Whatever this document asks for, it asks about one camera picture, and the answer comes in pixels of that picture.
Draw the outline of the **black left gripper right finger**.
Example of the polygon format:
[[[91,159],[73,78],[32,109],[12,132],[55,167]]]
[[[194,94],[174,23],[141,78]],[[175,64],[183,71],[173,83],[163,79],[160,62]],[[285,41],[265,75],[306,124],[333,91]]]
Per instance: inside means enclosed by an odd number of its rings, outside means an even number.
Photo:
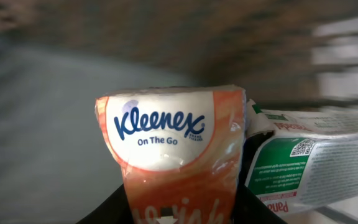
[[[237,188],[233,224],[287,224],[269,210],[245,185]]]

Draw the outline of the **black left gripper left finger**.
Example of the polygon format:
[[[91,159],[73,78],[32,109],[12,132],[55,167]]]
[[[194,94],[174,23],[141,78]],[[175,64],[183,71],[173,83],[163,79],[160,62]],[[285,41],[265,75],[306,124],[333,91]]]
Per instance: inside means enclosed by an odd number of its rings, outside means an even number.
[[[129,202],[124,185],[76,224],[129,224]]]

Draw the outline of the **white green medicine box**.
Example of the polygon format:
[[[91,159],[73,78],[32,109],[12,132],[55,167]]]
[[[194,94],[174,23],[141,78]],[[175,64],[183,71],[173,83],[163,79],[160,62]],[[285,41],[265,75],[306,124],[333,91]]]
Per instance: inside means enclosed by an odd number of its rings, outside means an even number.
[[[358,196],[358,111],[263,110],[247,103],[245,186],[285,216]]]

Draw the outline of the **grey plastic basket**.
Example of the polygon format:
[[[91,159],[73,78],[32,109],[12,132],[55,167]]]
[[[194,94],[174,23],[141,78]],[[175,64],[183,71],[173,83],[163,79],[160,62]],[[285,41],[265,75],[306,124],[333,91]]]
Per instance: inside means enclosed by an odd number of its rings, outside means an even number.
[[[95,100],[184,75],[0,36],[0,223],[76,223],[122,183]]]

